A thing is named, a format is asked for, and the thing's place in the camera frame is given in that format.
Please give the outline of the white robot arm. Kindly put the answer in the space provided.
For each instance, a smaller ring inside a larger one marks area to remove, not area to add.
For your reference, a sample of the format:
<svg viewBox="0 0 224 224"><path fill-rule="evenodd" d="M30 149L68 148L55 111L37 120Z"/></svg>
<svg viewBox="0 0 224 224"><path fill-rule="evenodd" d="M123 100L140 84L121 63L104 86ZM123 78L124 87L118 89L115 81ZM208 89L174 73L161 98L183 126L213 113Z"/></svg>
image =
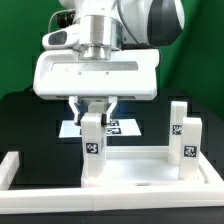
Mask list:
<svg viewBox="0 0 224 224"><path fill-rule="evenodd" d="M104 125L120 100L152 100L161 46L184 29L181 0L58 0L66 15L42 39L33 89L43 99L106 102Z"/></svg>

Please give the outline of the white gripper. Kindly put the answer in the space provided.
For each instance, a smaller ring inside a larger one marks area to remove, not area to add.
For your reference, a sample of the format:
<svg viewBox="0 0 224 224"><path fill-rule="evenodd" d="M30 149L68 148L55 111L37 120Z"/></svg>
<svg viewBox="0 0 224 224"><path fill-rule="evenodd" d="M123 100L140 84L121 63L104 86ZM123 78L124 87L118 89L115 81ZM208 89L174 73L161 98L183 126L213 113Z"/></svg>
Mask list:
<svg viewBox="0 0 224 224"><path fill-rule="evenodd" d="M74 124L81 125L78 97L105 98L101 124L110 124L118 98L152 100L157 95L157 49L115 51L110 60L80 60L73 50L44 52L38 59L33 89L43 99L67 99Z"/></svg>

